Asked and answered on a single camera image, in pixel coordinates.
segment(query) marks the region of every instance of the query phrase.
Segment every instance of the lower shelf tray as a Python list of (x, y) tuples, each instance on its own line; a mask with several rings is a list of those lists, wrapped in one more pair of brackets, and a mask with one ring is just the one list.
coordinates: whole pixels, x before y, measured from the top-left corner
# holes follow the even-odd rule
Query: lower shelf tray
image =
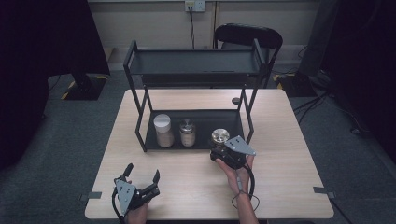
[[(166, 114), (171, 118), (172, 132), (175, 143), (168, 148), (157, 144), (154, 118), (159, 114)], [(195, 123), (195, 144), (184, 147), (181, 144), (179, 124), (183, 119), (191, 119)], [(225, 129), (230, 137), (240, 135), (244, 137), (242, 120), (238, 110), (154, 110), (150, 114), (145, 146), (147, 149), (210, 149), (210, 137), (216, 129)]]

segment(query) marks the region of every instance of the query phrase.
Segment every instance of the white wall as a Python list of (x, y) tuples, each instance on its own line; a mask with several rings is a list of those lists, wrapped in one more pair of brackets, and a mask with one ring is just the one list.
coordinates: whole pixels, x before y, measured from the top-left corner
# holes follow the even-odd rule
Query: white wall
[[(313, 1), (206, 2), (206, 12), (193, 14), (196, 48), (211, 48), (214, 24), (247, 23), (273, 28), (284, 45), (305, 45), (318, 8)], [(190, 48), (191, 19), (180, 2), (90, 2), (104, 47)]]

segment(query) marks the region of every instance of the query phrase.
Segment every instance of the jar lid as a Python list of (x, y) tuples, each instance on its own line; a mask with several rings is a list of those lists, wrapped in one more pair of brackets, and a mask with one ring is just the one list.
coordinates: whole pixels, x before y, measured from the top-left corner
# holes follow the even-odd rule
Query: jar lid
[(217, 145), (224, 145), (230, 139), (230, 134), (225, 129), (216, 129), (212, 133), (212, 141)]
[(195, 125), (190, 119), (183, 119), (180, 123), (180, 131), (183, 133), (192, 133), (195, 129)]
[(155, 130), (159, 133), (166, 133), (171, 129), (171, 118), (165, 114), (160, 114), (154, 118)]

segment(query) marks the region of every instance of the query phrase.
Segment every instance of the electrical outlet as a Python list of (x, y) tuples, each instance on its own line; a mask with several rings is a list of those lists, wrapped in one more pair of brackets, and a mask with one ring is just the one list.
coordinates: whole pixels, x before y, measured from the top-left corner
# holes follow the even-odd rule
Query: electrical outlet
[(205, 0), (188, 0), (184, 2), (184, 10), (185, 11), (193, 11), (193, 12), (205, 12), (206, 3)]

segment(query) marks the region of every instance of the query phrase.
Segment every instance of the wooden tabletop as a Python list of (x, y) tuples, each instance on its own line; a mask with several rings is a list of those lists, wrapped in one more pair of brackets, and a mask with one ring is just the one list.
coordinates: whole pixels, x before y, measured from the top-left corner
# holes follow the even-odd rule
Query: wooden tabletop
[[(137, 92), (143, 99), (143, 91)], [(150, 90), (149, 95), (154, 109), (233, 109), (232, 99), (239, 97), (240, 90)], [(145, 111), (140, 129), (143, 139), (149, 120), (149, 109)], [(261, 202), (257, 218), (332, 217), (327, 195), (314, 192), (314, 187), (323, 185), (285, 92), (259, 90), (251, 116), (255, 132), (250, 146), (257, 152), (254, 194)], [(241, 117), (244, 133), (248, 134), (244, 109)], [(139, 189), (152, 183), (157, 169), (161, 173), (161, 194), (151, 200), (148, 219), (237, 219), (227, 178), (210, 160), (209, 150), (145, 153), (134, 133), (136, 121), (134, 98), (127, 91), (92, 188), (102, 196), (89, 199), (87, 218), (117, 218), (111, 205), (113, 180), (131, 162), (134, 169), (128, 179)], [(255, 206), (257, 201), (253, 199), (252, 203)]]

